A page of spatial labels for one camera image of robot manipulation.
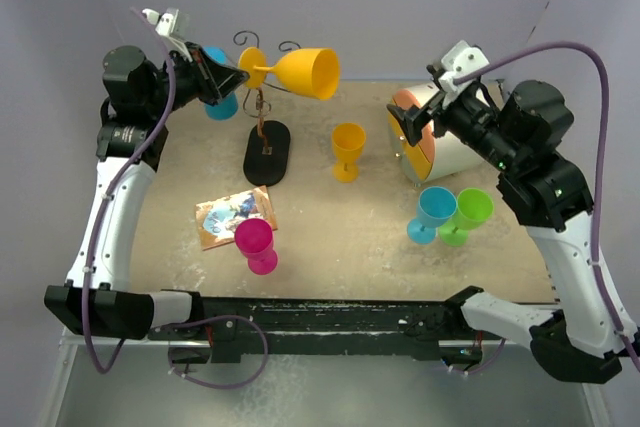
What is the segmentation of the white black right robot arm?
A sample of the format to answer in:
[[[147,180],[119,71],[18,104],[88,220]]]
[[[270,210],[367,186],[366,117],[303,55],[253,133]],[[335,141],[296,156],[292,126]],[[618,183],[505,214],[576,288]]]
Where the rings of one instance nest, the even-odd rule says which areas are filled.
[[[470,286],[449,302],[446,330],[456,338],[485,331],[526,347],[562,382],[605,384],[639,353],[639,327],[617,296],[598,241],[596,205],[582,171],[557,151],[574,122],[561,92],[526,80],[503,107],[483,101],[474,80],[451,104],[432,89],[423,104],[387,106],[410,145],[433,124],[451,133],[498,172],[497,189],[541,253],[559,306],[545,311]]]

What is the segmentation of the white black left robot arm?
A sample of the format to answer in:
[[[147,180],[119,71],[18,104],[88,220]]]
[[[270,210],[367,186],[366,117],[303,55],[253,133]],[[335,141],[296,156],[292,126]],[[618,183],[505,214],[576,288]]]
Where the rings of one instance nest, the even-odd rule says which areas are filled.
[[[287,90],[326,100],[339,81],[336,53],[329,48],[290,50],[270,65],[257,47],[246,48],[232,66],[214,60],[193,42],[178,41],[156,67],[138,47],[125,45],[103,59],[107,97],[100,109],[96,188],[86,231],[61,285],[47,287],[44,304],[72,333],[140,340],[170,326],[184,339],[202,334],[204,298],[197,292],[130,292],[129,270],[137,221],[159,167],[172,112],[199,99],[216,105],[240,86],[256,89],[265,77],[280,77]]]

